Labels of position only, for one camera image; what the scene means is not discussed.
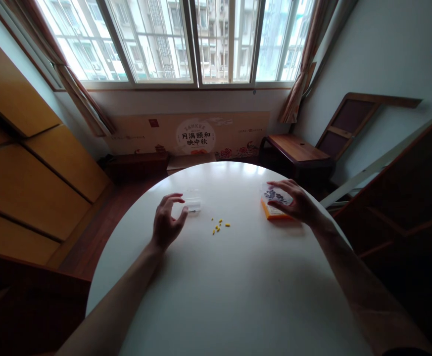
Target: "chair backrest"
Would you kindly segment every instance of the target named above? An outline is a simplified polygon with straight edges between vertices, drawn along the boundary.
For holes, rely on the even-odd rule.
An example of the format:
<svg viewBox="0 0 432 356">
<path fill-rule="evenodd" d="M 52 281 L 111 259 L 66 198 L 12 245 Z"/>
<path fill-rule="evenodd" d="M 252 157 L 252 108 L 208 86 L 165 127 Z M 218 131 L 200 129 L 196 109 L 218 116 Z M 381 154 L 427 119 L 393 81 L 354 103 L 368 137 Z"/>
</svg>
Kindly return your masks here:
<svg viewBox="0 0 432 356">
<path fill-rule="evenodd" d="M 416 108 L 421 101 L 422 99 L 349 92 L 336 109 L 316 148 L 337 161 L 382 104 Z"/>
</svg>

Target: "baseboard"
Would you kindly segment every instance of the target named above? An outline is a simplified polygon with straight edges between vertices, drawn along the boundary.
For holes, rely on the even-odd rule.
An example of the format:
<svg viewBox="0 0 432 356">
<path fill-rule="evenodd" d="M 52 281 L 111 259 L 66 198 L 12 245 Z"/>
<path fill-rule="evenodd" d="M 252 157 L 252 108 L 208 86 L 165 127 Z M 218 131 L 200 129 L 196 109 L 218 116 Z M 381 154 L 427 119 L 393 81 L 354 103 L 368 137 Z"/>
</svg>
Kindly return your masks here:
<svg viewBox="0 0 432 356">
<path fill-rule="evenodd" d="M 63 243 L 61 243 L 58 249 L 51 256 L 49 261 L 46 263 L 46 267 L 55 269 L 59 268 L 61 263 L 65 260 L 71 249 L 76 244 L 77 240 L 79 240 L 87 226 L 91 223 L 92 219 L 97 215 L 104 203 L 108 200 L 110 194 L 113 192 L 114 187 L 115 186 L 113 183 L 110 183 L 107 185 L 107 187 L 105 187 L 102 194 L 97 198 L 95 203 L 92 204 L 91 208 L 86 212 L 74 230 L 72 230 L 71 234 Z"/>
</svg>

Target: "wooden stool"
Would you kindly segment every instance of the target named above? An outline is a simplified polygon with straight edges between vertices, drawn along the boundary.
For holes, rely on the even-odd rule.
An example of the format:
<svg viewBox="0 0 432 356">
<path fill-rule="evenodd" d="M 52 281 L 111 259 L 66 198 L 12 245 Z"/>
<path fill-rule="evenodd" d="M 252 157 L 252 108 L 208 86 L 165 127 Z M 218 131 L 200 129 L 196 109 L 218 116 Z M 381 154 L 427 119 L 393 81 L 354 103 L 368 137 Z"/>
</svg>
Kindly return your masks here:
<svg viewBox="0 0 432 356">
<path fill-rule="evenodd" d="M 294 179 L 299 178 L 304 171 L 313 169 L 319 171 L 321 169 L 323 180 L 328 180 L 335 172 L 336 162 L 329 155 L 293 134 L 286 133 L 264 137 L 260 142 L 260 159 L 262 159 L 265 142 L 271 144 L 293 163 L 295 167 Z"/>
</svg>

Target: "left hand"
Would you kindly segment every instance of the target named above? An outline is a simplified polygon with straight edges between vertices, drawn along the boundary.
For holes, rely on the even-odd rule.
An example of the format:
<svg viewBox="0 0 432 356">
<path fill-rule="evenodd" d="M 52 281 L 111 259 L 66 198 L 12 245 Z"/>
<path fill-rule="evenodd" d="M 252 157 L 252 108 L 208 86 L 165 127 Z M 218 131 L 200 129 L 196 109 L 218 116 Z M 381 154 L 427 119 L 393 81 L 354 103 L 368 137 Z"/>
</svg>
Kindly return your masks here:
<svg viewBox="0 0 432 356">
<path fill-rule="evenodd" d="M 176 220 L 171 217 L 171 209 L 174 203 L 185 203 L 182 194 L 173 193 L 163 197 L 160 205 L 156 208 L 155 221 L 153 223 L 153 237 L 151 243 L 163 251 L 176 240 L 188 216 L 188 207 L 181 211 L 180 217 Z"/>
</svg>

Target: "wooden wardrobe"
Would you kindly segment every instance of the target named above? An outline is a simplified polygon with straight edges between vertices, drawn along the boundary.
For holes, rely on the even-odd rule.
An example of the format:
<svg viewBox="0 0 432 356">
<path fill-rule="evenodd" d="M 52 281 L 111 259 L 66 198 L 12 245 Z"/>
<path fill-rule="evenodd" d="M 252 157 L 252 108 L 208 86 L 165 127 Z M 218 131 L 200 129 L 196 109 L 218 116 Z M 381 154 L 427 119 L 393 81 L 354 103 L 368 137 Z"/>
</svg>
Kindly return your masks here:
<svg viewBox="0 0 432 356">
<path fill-rule="evenodd" d="M 0 255 L 58 268 L 112 187 L 0 48 Z"/>
</svg>

